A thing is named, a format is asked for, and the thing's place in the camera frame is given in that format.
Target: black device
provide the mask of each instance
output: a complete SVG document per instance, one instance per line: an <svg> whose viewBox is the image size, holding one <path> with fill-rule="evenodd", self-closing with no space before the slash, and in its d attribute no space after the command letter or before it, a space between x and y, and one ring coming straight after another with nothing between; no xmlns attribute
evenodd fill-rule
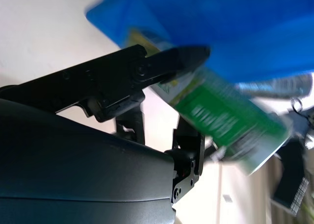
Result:
<svg viewBox="0 0 314 224"><path fill-rule="evenodd" d="M209 49L145 56L136 45L0 89L1 224L174 222L172 204L202 174L204 137L180 118L170 150L145 146L142 89L194 70ZM116 135L56 115L73 105L115 117Z"/></svg>

